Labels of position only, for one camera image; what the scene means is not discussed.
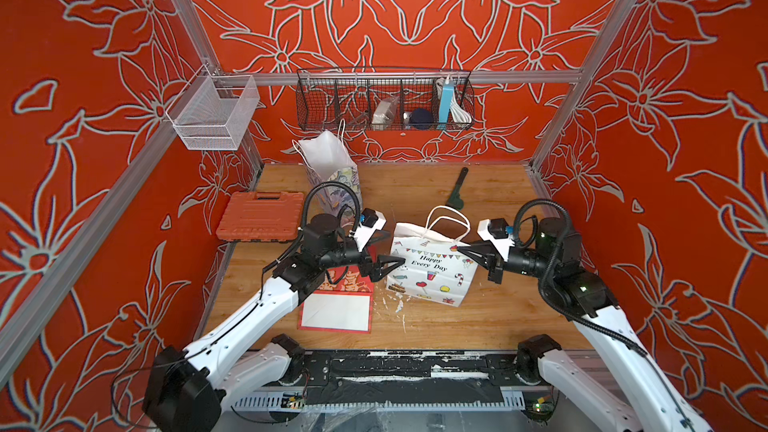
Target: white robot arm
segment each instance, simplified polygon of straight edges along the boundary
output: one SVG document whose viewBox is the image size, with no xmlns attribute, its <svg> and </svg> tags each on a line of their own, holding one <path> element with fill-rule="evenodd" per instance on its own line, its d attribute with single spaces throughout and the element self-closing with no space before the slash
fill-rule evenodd
<svg viewBox="0 0 768 432">
<path fill-rule="evenodd" d="M 522 216 L 541 204 L 555 207 L 563 217 L 534 220 L 533 235 L 523 243 L 518 236 Z M 484 240 L 458 250 L 485 267 L 492 282 L 501 283 L 504 271 L 536 277 L 544 301 L 590 341 L 630 406 L 581 370 L 547 335 L 518 345 L 518 377 L 529 384 L 549 382 L 602 432 L 710 432 L 648 354 L 605 283 L 581 268 L 581 235 L 570 222 L 562 206 L 539 199 L 521 208 L 512 227 L 503 218 L 480 221 L 478 235 Z M 535 250 L 528 249 L 533 241 Z"/>
<path fill-rule="evenodd" d="M 319 214 L 306 223 L 312 197 L 325 187 L 347 191 L 355 203 L 355 220 L 349 235 L 340 217 Z M 272 277 L 234 314 L 197 341 L 178 351 L 163 350 L 154 360 L 142 410 L 164 432 L 208 432 L 222 409 L 245 394 L 275 380 L 300 376 L 304 350 L 285 335 L 274 338 L 257 354 L 244 353 L 275 322 L 292 312 L 323 283 L 331 281 L 329 268 L 356 265 L 360 275 L 378 282 L 405 263 L 404 258 L 380 254 L 374 261 L 368 245 L 386 219 L 360 204 L 353 190 L 340 182 L 323 182 L 307 195 L 296 240 L 262 273 Z M 339 283 L 346 271 L 333 284 Z"/>
</svg>

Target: white cable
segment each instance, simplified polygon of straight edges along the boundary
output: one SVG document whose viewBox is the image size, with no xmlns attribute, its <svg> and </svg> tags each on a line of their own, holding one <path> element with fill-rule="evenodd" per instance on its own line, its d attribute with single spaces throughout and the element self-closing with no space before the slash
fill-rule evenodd
<svg viewBox="0 0 768 432">
<path fill-rule="evenodd" d="M 448 81 L 450 83 L 450 77 L 443 78 L 440 77 L 435 82 L 435 85 L 437 86 L 437 94 L 442 97 L 442 87 L 443 84 Z M 456 94 L 454 93 L 451 95 L 451 117 L 453 118 L 453 121 L 456 123 L 470 123 L 472 121 L 472 116 L 469 115 L 469 112 L 462 109 L 459 104 L 456 102 Z"/>
</svg>

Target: bag handle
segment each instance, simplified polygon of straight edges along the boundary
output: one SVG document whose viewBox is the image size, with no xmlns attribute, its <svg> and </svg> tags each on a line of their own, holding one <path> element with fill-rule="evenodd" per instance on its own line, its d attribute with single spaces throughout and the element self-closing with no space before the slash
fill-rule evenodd
<svg viewBox="0 0 768 432">
<path fill-rule="evenodd" d="M 291 139 L 290 143 L 291 145 L 293 145 L 293 149 L 296 150 L 296 153 L 298 153 L 301 156 L 301 158 L 304 159 L 304 165 L 309 168 L 312 168 L 312 166 L 310 166 L 310 163 L 306 161 L 306 157 L 304 157 L 304 152 L 301 151 L 301 146 L 299 146 L 299 143 L 296 141 L 296 139 Z M 317 174 L 317 170 L 315 170 L 314 168 L 312 168 L 312 170 L 314 171 L 315 174 Z"/>
<path fill-rule="evenodd" d="M 344 143 L 344 132 L 346 132 L 346 120 L 339 120 L 339 129 L 336 130 L 336 137 Z"/>
<path fill-rule="evenodd" d="M 432 214 L 433 214 L 433 213 L 434 213 L 434 211 L 435 211 L 435 210 L 437 210 L 438 208 L 445 208 L 445 209 L 447 209 L 447 210 L 449 210 L 449 211 L 451 211 L 451 212 L 455 213 L 457 216 L 461 216 L 461 217 L 464 219 L 464 222 L 462 222 L 462 221 L 458 220 L 457 218 L 454 218 L 454 217 L 449 217 L 449 216 L 439 216 L 439 217 L 437 217 L 437 218 L 436 218 L 436 219 L 435 219 L 433 222 L 430 222 L 430 221 L 429 221 L 429 219 L 431 219 L 431 218 L 432 218 Z M 456 237 L 456 238 L 454 239 L 456 242 L 460 242 L 460 241 L 461 241 L 461 240 L 462 240 L 464 237 L 466 237 L 466 236 L 467 236 L 467 234 L 469 234 L 469 231 L 470 231 L 470 230 L 472 230 L 472 225 L 470 224 L 470 222 L 469 222 L 469 219 L 468 219 L 468 218 L 466 218 L 466 216 L 465 216 L 464 214 L 462 214 L 461 212 L 459 212 L 459 211 L 458 211 L 458 210 L 456 210 L 455 208 L 451 208 L 451 207 L 448 207 L 448 206 L 437 206 L 437 207 L 433 208 L 431 211 L 429 211 L 429 215 L 427 216 L 427 222 L 426 222 L 426 224 L 425 224 L 426 228 L 425 228 L 425 231 L 424 231 L 424 233 L 422 234 L 422 237 L 424 237 L 424 235 L 426 235 L 426 234 L 427 234 L 427 231 L 428 231 L 428 230 L 432 230 L 432 227 L 434 227 L 434 226 L 435 226 L 435 224 L 436 224 L 437 222 L 439 222 L 439 221 L 440 221 L 440 219 L 442 219 L 442 218 L 444 218 L 444 219 L 446 219 L 446 220 L 450 220 L 451 222 L 456 222 L 457 224 L 461 224 L 462 226 L 465 226 L 465 227 L 466 227 L 466 229 L 467 229 L 467 230 L 466 230 L 466 232 L 464 232 L 463 234 L 459 235 L 458 237 Z"/>
</svg>

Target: orange tool case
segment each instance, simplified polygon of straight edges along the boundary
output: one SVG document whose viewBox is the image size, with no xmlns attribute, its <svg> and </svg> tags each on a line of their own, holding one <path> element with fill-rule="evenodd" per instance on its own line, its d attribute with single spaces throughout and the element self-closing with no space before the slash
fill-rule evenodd
<svg viewBox="0 0 768 432">
<path fill-rule="evenodd" d="M 288 242 L 296 238 L 302 192 L 236 192 L 216 229 L 221 240 Z"/>
</svg>

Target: blue ball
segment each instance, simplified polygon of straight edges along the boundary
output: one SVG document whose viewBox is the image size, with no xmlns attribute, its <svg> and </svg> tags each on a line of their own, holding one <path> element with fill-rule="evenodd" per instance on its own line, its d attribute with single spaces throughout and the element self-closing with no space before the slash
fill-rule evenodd
<svg viewBox="0 0 768 432">
<path fill-rule="evenodd" d="M 435 123 L 435 117 L 427 109 L 419 107 L 411 112 L 411 125 L 418 130 L 428 130 Z"/>
</svg>

